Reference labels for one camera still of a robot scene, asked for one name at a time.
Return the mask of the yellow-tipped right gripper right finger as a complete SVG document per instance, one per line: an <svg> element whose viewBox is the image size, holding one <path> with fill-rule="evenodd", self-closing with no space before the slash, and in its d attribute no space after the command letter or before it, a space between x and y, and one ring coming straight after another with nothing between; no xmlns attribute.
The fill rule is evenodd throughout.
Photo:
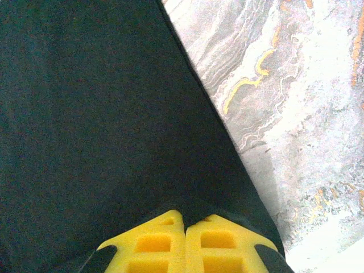
<svg viewBox="0 0 364 273"><path fill-rule="evenodd" d="M186 272L292 272L266 237L213 214L190 226Z"/></svg>

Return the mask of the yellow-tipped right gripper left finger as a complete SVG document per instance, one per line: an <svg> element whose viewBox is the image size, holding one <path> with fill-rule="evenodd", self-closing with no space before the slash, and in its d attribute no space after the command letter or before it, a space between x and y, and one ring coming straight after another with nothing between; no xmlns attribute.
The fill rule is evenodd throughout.
<svg viewBox="0 0 364 273"><path fill-rule="evenodd" d="M184 272L182 215L169 210L101 243L80 272Z"/></svg>

